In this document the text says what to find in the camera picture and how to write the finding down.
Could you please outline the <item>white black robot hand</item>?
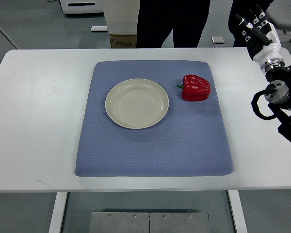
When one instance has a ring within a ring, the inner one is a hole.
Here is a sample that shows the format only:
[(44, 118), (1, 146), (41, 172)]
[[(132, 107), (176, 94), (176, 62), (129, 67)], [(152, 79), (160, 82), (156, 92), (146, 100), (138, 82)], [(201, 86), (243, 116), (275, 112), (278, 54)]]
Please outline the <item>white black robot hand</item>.
[(235, 14), (233, 18), (241, 29), (250, 58), (258, 63), (264, 74), (273, 68), (285, 66), (279, 53), (281, 43), (276, 29), (259, 5), (249, 10), (248, 17)]

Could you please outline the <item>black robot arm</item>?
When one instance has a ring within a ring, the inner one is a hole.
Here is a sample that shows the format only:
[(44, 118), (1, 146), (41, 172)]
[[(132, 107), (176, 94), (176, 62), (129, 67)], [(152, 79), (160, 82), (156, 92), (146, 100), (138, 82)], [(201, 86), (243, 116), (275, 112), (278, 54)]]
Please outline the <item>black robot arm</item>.
[[(285, 67), (281, 58), (274, 58), (264, 62), (261, 70), (269, 84), (253, 96), (253, 112), (263, 120), (277, 118), (281, 122), (278, 132), (291, 142), (291, 65)], [(273, 115), (265, 116), (260, 112), (258, 100), (261, 96), (269, 102)]]

